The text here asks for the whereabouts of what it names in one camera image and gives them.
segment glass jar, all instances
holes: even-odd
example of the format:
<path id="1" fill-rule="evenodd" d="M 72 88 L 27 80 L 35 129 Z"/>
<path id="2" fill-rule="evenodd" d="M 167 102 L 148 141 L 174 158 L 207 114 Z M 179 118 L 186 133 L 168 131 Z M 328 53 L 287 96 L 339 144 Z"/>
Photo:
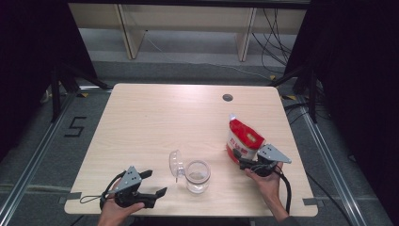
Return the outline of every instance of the glass jar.
<path id="1" fill-rule="evenodd" d="M 195 160 L 185 169 L 187 189 L 193 193 L 202 193 L 208 188 L 211 169 L 206 162 Z"/>
<path id="2" fill-rule="evenodd" d="M 194 160 L 187 167 L 184 167 L 181 154 L 177 150 L 170 153 L 169 166 L 173 176 L 176 177 L 176 183 L 178 178 L 184 175 L 185 184 L 189 191 L 200 194 L 208 188 L 211 168 L 206 162 Z"/>

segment metal bar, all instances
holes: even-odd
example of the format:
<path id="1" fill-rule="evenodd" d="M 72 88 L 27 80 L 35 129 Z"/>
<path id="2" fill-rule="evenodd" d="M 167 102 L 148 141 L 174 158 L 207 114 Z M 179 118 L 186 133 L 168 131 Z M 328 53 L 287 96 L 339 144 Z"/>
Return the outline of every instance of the metal bar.
<path id="1" fill-rule="evenodd" d="M 41 160 L 45 156 L 51 142 L 53 141 L 56 130 L 58 129 L 64 118 L 66 109 L 71 105 L 74 99 L 74 95 L 74 93 L 67 95 L 61 107 L 62 110 L 59 114 L 59 117 L 55 121 L 51 122 L 38 148 L 29 160 L 29 163 L 26 165 L 23 174 L 21 175 L 15 186 L 12 188 L 6 201 L 3 203 L 0 209 L 0 225 L 8 225 L 9 221 L 11 220 L 12 215 L 17 209 L 18 204 L 20 203 L 27 189 L 27 186 L 31 182 L 41 163 Z"/>
<path id="2" fill-rule="evenodd" d="M 298 101 L 300 103 L 305 103 L 305 100 L 302 96 L 298 96 Z M 301 107 L 302 113 L 306 113 L 305 107 Z M 309 114 L 305 114 L 305 121 L 309 126 L 311 131 L 311 135 L 316 142 L 316 145 L 322 155 L 322 158 L 327 166 L 327 170 L 331 176 L 332 182 L 334 183 L 338 194 L 340 195 L 343 206 L 345 207 L 348 216 L 353 225 L 367 225 L 366 220 L 363 214 L 360 212 L 358 202 L 355 200 L 349 186 L 347 185 L 343 175 L 340 172 L 337 164 L 335 163 L 334 157 L 332 156 L 329 148 L 323 138 L 322 133 L 319 130 L 319 127 L 316 123 L 312 122 Z"/>

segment snack bag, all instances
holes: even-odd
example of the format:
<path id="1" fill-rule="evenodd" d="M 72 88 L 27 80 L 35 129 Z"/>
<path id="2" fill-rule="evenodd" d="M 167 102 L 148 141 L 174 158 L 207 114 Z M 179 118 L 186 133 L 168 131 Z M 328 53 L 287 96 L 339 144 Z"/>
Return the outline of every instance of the snack bag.
<path id="1" fill-rule="evenodd" d="M 235 163 L 239 164 L 237 158 L 233 154 L 233 149 L 237 149 L 241 153 L 241 157 L 253 159 L 258 149 L 263 145 L 264 138 L 256 133 L 252 128 L 243 124 L 235 118 L 233 114 L 230 116 L 229 138 L 227 140 L 227 153 Z"/>

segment human hand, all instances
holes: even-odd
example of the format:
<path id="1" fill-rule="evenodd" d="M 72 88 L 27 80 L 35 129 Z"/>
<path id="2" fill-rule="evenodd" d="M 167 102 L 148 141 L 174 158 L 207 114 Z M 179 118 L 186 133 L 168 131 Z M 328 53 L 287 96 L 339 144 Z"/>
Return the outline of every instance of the human hand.
<path id="1" fill-rule="evenodd" d="M 120 180 L 118 180 L 112 189 L 115 189 Z M 121 225 L 121 223 L 134 212 L 144 208 L 144 203 L 135 203 L 126 208 L 122 208 L 115 203 L 115 194 L 109 194 L 103 206 L 103 211 L 100 215 L 99 226 L 114 226 Z"/>
<path id="2" fill-rule="evenodd" d="M 278 162 L 276 171 L 280 172 L 280 169 L 282 169 L 282 162 Z M 250 169 L 245 169 L 245 172 L 246 175 L 252 178 L 257 184 L 264 202 L 266 202 L 277 222 L 281 222 L 285 218 L 288 218 L 289 215 L 279 199 L 279 175 L 272 172 L 266 177 L 261 177 Z"/>

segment printed number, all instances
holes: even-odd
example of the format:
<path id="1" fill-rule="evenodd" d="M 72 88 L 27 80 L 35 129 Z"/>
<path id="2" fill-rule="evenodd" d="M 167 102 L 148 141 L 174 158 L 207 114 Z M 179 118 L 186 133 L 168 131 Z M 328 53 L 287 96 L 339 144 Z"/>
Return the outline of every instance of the printed number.
<path id="1" fill-rule="evenodd" d="M 74 117 L 70 124 L 70 129 L 77 129 L 79 130 L 79 133 L 77 135 L 64 135 L 64 137 L 80 137 L 85 126 L 74 126 L 74 123 L 76 120 L 85 120 L 85 119 L 86 117 Z"/>

